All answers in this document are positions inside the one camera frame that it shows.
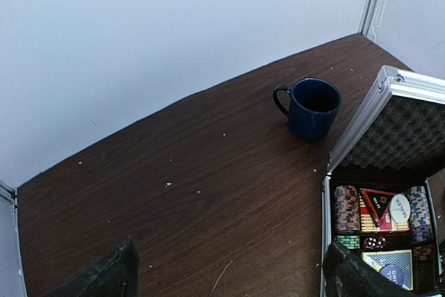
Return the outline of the blue playing card box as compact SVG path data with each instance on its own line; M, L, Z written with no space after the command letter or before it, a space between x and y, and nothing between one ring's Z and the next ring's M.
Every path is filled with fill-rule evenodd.
M414 289L411 250L363 252L361 258L389 281L408 291Z

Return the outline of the aluminium poker case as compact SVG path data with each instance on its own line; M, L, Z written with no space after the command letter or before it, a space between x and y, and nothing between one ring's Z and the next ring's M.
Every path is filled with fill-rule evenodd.
M444 244L439 240L430 178L444 170L444 81L384 66L330 152L321 191L321 283L326 296L325 254L336 235L360 236L363 252L412 251L414 289L410 296L444 295ZM336 187L351 185L392 193L413 186L426 190L432 240L413 244L410 230L393 233L337 232L334 217ZM383 249L364 249L366 237L384 237Z

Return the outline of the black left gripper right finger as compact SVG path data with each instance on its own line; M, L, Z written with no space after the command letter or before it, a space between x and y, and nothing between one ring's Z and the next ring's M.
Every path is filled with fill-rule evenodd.
M410 296L337 241L325 254L325 284L326 296Z

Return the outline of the purple small blind button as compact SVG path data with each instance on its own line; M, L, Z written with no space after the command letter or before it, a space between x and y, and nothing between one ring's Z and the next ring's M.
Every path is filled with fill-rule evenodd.
M395 264L388 264L386 266L383 266L379 270L379 273L394 284L397 284L404 289L407 288L407 286L405 285L404 272L399 266Z

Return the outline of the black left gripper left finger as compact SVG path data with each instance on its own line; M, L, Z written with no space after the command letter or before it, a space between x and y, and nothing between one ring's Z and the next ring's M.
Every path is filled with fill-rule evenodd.
M48 296L137 296L139 256L131 240Z

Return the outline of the red die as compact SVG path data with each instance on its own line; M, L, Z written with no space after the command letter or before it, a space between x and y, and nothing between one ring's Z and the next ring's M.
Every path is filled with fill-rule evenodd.
M383 249L387 245L387 240L384 237L379 236L379 237L373 239L373 245L377 249Z
M378 245L377 239L373 237L366 237L363 242L364 249L375 249Z

